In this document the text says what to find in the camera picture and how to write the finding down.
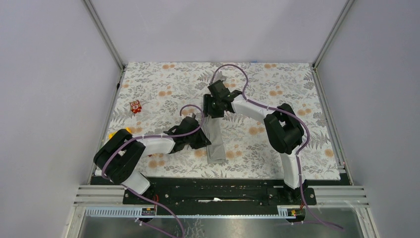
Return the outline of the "grey cloth napkin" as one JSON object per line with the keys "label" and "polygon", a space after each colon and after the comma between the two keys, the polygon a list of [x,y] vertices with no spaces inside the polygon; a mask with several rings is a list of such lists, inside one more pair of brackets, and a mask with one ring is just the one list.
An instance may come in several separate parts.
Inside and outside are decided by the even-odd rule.
{"label": "grey cloth napkin", "polygon": [[227,159],[219,119],[211,116],[206,117],[202,129],[206,138],[210,141],[210,145],[206,146],[208,164],[225,163]]}

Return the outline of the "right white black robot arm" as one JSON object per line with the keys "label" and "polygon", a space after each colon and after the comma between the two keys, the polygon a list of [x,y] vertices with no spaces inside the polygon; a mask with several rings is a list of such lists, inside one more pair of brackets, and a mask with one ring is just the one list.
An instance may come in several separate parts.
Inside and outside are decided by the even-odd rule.
{"label": "right white black robot arm", "polygon": [[269,144],[280,154],[284,170],[285,200],[290,204],[306,204],[304,191],[307,185],[298,153],[304,146],[303,136],[307,131],[289,104],[271,107],[246,98],[235,90],[215,97],[205,94],[203,106],[207,119],[222,118],[225,112],[231,112],[264,124]]}

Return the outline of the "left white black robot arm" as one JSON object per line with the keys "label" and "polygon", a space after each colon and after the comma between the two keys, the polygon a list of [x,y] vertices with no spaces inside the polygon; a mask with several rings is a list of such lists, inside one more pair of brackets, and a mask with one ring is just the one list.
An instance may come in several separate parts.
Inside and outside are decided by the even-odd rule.
{"label": "left white black robot arm", "polygon": [[190,116],[160,135],[134,137],[128,130],[120,129],[95,154],[93,162],[113,184],[131,189],[139,202],[147,204],[154,191],[151,182],[135,171],[139,160],[152,154],[177,153],[187,145],[192,149],[211,145],[199,122]]}

